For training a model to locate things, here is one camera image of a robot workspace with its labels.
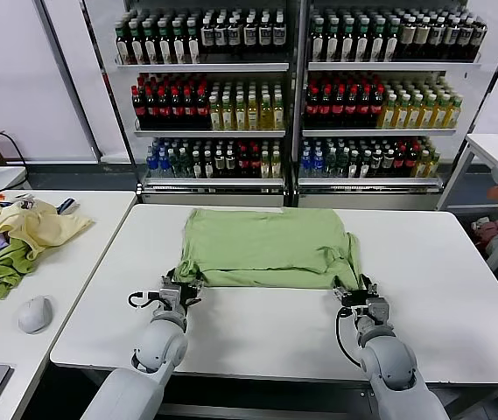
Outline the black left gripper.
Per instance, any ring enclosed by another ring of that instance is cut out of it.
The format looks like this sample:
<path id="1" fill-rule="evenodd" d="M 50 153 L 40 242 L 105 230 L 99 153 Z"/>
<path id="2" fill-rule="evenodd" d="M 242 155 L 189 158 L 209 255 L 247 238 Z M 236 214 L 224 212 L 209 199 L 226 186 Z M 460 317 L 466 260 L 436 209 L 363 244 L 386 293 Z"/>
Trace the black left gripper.
<path id="1" fill-rule="evenodd" d="M 175 278 L 175 268 L 169 270 L 163 276 L 163 286 L 180 286 L 179 303 L 187 312 L 189 307 L 196 305 L 201 301 L 200 292 L 204 287 L 205 277 L 203 275 L 196 276 L 191 283 L 181 283 Z"/>

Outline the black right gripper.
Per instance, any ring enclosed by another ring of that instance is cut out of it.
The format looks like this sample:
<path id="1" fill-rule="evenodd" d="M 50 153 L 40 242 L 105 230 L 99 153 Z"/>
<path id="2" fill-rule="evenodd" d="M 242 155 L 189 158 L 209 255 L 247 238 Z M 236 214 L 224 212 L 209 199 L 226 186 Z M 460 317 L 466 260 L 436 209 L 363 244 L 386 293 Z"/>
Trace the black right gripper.
<path id="1" fill-rule="evenodd" d="M 361 274 L 361 280 L 366 290 L 351 290 L 347 291 L 344 287 L 335 287 L 334 295 L 341 301 L 343 307 L 363 306 L 369 296 L 377 297 L 377 284 L 374 283 L 368 276 Z"/>

